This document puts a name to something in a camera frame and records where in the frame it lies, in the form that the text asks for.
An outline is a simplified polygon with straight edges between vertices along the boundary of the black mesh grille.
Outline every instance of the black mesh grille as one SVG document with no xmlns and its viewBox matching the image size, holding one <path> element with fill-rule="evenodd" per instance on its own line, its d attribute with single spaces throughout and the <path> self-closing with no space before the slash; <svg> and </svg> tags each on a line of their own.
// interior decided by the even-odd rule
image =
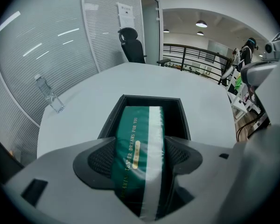
<svg viewBox="0 0 280 224">
<path fill-rule="evenodd" d="M 95 172 L 111 178 L 111 167 L 114 158 L 115 142 L 111 142 L 108 145 L 96 150 L 88 157 L 88 165 Z"/>
<path fill-rule="evenodd" d="M 169 161 L 169 166 L 173 169 L 176 164 L 186 161 L 189 158 L 189 154 L 183 150 L 175 147 L 170 143 L 166 143 L 166 156 Z"/>
</svg>

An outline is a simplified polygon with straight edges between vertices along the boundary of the water bottle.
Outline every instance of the water bottle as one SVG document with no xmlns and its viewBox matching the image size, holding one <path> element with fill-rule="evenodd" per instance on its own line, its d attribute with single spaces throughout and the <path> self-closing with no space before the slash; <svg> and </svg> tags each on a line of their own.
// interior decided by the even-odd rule
<svg viewBox="0 0 280 224">
<path fill-rule="evenodd" d="M 48 104 L 57 112 L 60 113 L 64 109 L 64 104 L 60 99 L 54 94 L 51 87 L 47 84 L 45 78 L 40 74 L 37 74 L 34 79 L 36 80 L 36 86 L 41 90 L 45 100 Z"/>
</svg>

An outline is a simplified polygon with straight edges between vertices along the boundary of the black hair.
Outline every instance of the black hair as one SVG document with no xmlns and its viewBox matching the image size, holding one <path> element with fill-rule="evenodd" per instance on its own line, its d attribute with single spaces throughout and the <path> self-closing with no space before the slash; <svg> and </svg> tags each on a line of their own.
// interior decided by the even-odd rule
<svg viewBox="0 0 280 224">
<path fill-rule="evenodd" d="M 244 46 L 242 47 L 242 49 L 245 47 L 245 46 L 248 46 L 250 49 L 251 49 L 251 52 L 254 53 L 254 48 L 256 47 L 256 41 L 254 38 L 249 38 L 247 40 L 247 42 L 244 44 Z"/>
</svg>

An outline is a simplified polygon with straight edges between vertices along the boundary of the plastic wrapper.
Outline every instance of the plastic wrapper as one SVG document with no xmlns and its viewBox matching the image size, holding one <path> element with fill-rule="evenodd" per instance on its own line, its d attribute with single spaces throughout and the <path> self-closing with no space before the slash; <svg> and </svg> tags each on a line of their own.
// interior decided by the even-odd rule
<svg viewBox="0 0 280 224">
<path fill-rule="evenodd" d="M 111 178 L 118 198 L 143 221 L 166 201 L 164 115 L 159 106 L 125 107 L 116 133 Z"/>
</svg>

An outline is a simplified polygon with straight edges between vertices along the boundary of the wire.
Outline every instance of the wire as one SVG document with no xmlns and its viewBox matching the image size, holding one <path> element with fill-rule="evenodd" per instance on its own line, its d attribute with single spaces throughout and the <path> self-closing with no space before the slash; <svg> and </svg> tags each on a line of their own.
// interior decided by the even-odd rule
<svg viewBox="0 0 280 224">
<path fill-rule="evenodd" d="M 239 134 L 240 134 L 241 131 L 244 129 L 244 127 L 247 126 L 247 125 L 249 125 L 249 124 L 251 124 L 251 123 L 253 123 L 253 122 L 255 122 L 255 121 L 257 121 L 257 120 L 259 120 L 259 119 L 261 118 L 261 116 L 263 116 L 264 113 L 265 113 L 265 112 L 263 111 L 263 112 L 260 113 L 255 119 L 251 120 L 250 122 L 246 123 L 244 126 L 242 126 L 242 127 L 240 127 L 240 128 L 238 129 L 237 134 L 236 134 L 237 142 L 238 142 L 238 140 L 239 140 Z"/>
</svg>

